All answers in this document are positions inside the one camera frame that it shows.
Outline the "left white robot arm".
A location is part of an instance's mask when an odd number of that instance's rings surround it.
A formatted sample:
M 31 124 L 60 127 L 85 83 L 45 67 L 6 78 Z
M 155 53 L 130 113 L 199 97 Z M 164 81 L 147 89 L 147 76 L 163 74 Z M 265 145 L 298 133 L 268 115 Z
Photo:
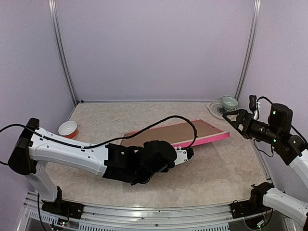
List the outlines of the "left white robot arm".
M 67 210 L 62 193 L 45 171 L 53 162 L 78 168 L 102 178 L 130 185 L 147 183 L 155 173 L 168 172 L 176 165 L 177 153 L 166 141 L 149 141 L 142 147 L 116 144 L 86 145 L 85 143 L 52 135 L 31 118 L 23 127 L 8 166 L 24 175 L 57 214 Z

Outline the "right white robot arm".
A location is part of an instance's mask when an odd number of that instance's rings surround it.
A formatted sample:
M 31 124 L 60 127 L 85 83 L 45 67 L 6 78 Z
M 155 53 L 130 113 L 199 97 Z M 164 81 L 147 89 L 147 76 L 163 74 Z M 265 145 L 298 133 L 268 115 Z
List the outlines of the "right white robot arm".
M 297 134 L 292 134 L 293 111 L 280 103 L 273 103 L 270 108 L 268 121 L 256 119 L 252 111 L 245 109 L 225 112 L 223 118 L 245 139 L 261 141 L 271 146 L 273 151 L 286 165 L 287 179 L 273 183 L 264 182 L 253 186 L 246 210 L 255 214 L 270 208 L 292 219 L 306 231 L 308 229 L 308 145 Z

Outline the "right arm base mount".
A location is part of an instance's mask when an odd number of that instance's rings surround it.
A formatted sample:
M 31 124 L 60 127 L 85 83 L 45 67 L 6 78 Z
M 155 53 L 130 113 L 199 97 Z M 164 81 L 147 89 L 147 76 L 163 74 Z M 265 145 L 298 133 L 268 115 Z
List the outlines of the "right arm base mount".
M 232 218 L 243 218 L 268 210 L 269 207 L 263 205 L 263 197 L 271 188 L 274 188 L 274 185 L 268 182 L 261 183 L 258 186 L 252 185 L 248 200 L 233 201 L 230 204 Z

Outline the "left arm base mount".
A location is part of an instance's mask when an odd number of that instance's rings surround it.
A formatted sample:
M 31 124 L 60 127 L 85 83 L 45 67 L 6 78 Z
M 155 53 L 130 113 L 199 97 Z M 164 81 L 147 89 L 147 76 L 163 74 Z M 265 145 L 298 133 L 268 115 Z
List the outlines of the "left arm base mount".
M 62 199 L 62 190 L 57 186 L 57 195 L 53 202 L 42 200 L 42 210 L 67 218 L 81 219 L 85 205 Z

